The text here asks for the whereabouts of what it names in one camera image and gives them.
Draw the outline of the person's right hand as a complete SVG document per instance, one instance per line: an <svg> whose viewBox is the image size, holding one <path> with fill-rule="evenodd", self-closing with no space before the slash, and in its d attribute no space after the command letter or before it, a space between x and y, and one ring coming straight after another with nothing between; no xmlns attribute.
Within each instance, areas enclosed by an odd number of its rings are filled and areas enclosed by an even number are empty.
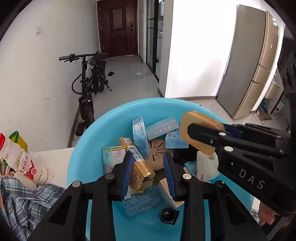
<svg viewBox="0 0 296 241"><path fill-rule="evenodd" d="M277 212L273 211L263 202L260 202L259 211L258 211L260 225L264 225L266 223L268 225L271 225L274 222L276 216L279 216Z"/></svg>

